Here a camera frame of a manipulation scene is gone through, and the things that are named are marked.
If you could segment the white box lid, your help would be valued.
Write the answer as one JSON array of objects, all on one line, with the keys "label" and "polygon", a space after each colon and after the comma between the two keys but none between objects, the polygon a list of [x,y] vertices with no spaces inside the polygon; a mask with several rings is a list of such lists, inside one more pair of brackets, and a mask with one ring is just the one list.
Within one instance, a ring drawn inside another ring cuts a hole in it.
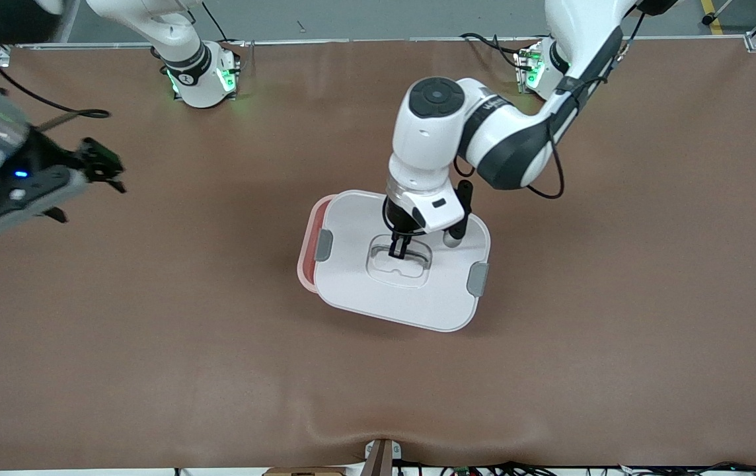
[{"label": "white box lid", "polygon": [[332,200],[324,222],[334,244],[317,265],[317,294],[333,307],[378,319],[445,333],[462,329],[480,300],[466,283],[473,263],[488,262],[487,226],[472,214],[460,246],[446,247],[438,231],[415,236],[405,259],[395,259],[381,215],[384,199],[348,190]]}]

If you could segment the translucent pink storage box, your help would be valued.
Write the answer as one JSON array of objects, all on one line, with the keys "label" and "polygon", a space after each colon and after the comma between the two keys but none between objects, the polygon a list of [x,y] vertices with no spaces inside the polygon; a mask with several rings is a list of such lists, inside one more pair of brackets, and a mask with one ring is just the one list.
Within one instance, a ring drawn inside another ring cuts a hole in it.
[{"label": "translucent pink storage box", "polygon": [[302,283],[305,289],[315,294],[318,293],[315,286],[315,265],[317,265],[315,253],[317,253],[319,235],[324,223],[324,217],[326,216],[326,209],[335,197],[336,194],[324,196],[311,209],[305,234],[303,234],[299,261],[297,261],[297,277],[299,277],[299,282]]}]

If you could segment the brown table mat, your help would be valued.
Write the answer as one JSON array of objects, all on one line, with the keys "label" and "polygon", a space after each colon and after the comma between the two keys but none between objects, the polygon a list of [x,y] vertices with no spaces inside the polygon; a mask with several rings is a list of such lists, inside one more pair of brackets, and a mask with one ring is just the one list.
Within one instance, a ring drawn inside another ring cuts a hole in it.
[{"label": "brown table mat", "polygon": [[257,46],[194,110],[147,50],[18,50],[52,130],[126,165],[0,235],[0,469],[324,466],[372,439],[429,464],[756,465],[756,54],[637,40],[557,149],[566,192],[475,180],[480,307],[437,333],[297,279],[318,199],[381,192],[403,94],[474,77],[466,42]]}]

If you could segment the brown cardboard piece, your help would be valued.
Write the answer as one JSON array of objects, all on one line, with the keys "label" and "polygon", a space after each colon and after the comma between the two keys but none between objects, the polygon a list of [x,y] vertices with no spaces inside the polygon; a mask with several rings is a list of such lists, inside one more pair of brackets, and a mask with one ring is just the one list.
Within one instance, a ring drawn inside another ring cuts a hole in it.
[{"label": "brown cardboard piece", "polygon": [[271,467],[261,476],[347,476],[345,467]]}]

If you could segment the metal leg with black foot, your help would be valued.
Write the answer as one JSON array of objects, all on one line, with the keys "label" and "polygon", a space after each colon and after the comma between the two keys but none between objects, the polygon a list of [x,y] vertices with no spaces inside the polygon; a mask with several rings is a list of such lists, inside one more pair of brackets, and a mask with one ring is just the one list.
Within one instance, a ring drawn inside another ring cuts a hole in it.
[{"label": "metal leg with black foot", "polygon": [[732,2],[734,2],[734,0],[723,1],[724,3],[717,7],[716,3],[719,2],[719,0],[699,0],[704,9],[704,15],[701,19],[703,25],[718,27],[718,18],[732,4]]}]

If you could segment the metal bracket with brown post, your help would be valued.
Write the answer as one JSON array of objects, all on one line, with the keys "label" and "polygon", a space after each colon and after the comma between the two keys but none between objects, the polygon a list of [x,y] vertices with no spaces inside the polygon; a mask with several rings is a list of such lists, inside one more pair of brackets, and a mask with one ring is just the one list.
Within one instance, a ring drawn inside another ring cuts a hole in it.
[{"label": "metal bracket with brown post", "polygon": [[394,461],[402,457],[397,441],[375,439],[365,447],[366,461],[359,476],[397,476]]}]

